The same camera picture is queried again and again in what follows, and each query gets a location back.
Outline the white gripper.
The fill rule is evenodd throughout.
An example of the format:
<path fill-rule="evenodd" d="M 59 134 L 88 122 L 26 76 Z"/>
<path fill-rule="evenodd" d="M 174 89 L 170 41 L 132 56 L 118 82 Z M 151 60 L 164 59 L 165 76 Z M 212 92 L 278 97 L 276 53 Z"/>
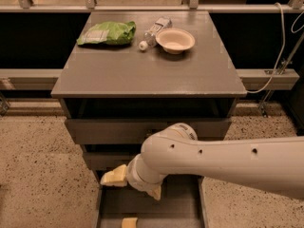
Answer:
<path fill-rule="evenodd" d="M 147 192 L 154 200 L 160 200 L 162 195 L 162 181 L 165 175 L 153 170 L 138 154 L 129 164 L 118 166 L 112 171 L 104 173 L 101 185 L 125 187 L 127 182 L 138 191 Z"/>

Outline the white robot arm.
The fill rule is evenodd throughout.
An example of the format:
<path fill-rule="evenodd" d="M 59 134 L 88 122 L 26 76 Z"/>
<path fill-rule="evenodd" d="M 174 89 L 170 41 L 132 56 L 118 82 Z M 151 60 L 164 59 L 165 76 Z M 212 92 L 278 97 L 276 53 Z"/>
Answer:
<path fill-rule="evenodd" d="M 129 164 L 104 173 L 101 184 L 133 188 L 155 200 L 169 175 L 198 175 L 304 198 L 304 138 L 200 141 L 194 129 L 175 123 L 148 137 Z"/>

